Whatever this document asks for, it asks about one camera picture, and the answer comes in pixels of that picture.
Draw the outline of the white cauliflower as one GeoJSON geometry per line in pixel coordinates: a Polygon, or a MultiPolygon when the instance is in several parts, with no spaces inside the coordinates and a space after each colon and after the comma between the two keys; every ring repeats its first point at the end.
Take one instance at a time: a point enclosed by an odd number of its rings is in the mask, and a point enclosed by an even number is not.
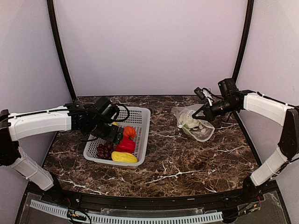
{"type": "Polygon", "coordinates": [[[182,111],[178,114],[177,126],[179,128],[193,129],[200,126],[200,121],[193,119],[194,110],[182,111]]]}

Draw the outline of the clear zip top bag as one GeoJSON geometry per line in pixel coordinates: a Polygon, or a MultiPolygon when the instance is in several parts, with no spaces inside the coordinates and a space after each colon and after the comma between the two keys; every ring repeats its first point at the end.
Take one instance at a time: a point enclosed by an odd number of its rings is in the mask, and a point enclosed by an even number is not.
{"type": "Polygon", "coordinates": [[[212,137],[215,128],[208,121],[192,117],[201,106],[202,104],[187,107],[172,107],[171,113],[177,119],[177,127],[182,129],[185,134],[199,142],[205,142],[212,137]]]}

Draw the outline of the dark red grape bunch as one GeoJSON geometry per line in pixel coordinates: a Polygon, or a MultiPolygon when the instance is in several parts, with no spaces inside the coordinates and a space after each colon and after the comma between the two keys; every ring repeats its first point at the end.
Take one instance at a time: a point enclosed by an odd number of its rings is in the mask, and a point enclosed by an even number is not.
{"type": "Polygon", "coordinates": [[[106,142],[105,144],[99,144],[97,147],[97,157],[104,160],[112,160],[112,152],[114,152],[114,144],[106,142]]]}

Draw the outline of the orange pumpkin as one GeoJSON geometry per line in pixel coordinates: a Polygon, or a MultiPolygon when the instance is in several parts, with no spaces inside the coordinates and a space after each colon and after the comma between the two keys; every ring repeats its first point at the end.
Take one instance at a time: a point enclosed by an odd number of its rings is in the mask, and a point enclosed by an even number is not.
{"type": "Polygon", "coordinates": [[[123,137],[129,140],[134,140],[136,137],[136,130],[131,126],[124,127],[123,137]]]}

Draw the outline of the red bell pepper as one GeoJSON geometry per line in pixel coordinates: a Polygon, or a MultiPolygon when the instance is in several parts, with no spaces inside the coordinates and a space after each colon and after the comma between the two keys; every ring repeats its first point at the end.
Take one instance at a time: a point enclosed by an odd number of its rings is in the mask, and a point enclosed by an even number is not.
{"type": "Polygon", "coordinates": [[[117,152],[133,154],[135,152],[135,146],[136,144],[132,140],[123,138],[121,142],[116,146],[115,150],[117,152]]]}

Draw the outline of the yellow bell pepper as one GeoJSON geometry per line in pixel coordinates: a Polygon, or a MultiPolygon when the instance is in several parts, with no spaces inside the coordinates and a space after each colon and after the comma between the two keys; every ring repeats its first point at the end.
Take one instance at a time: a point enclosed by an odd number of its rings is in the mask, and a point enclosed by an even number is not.
{"type": "Polygon", "coordinates": [[[116,162],[126,162],[126,163],[137,163],[138,159],[130,153],[125,153],[125,152],[117,152],[114,151],[111,154],[111,158],[113,161],[116,162]]]}

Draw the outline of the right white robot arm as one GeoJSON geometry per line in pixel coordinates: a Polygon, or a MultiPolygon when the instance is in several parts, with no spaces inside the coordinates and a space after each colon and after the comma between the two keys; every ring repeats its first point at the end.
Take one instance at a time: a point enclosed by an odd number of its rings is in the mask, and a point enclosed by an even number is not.
{"type": "Polygon", "coordinates": [[[201,88],[196,88],[194,92],[206,104],[192,115],[193,119],[213,121],[225,113],[246,110],[268,118],[283,128],[274,153],[250,175],[249,184],[238,193],[238,198],[247,203],[256,196],[255,187],[277,175],[299,153],[299,109],[250,90],[228,91],[222,100],[215,103],[205,96],[201,88]]]}

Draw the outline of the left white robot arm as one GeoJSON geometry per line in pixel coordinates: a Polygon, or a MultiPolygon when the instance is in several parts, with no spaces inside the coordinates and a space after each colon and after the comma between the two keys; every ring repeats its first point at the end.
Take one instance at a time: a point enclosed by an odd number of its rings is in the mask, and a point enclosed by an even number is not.
{"type": "Polygon", "coordinates": [[[124,129],[115,123],[119,104],[101,97],[94,104],[69,103],[56,108],[28,112],[0,113],[0,164],[11,167],[36,184],[55,203],[63,203],[66,193],[59,188],[54,175],[41,168],[21,148],[19,140],[43,133],[79,130],[83,134],[119,144],[124,129]]]}

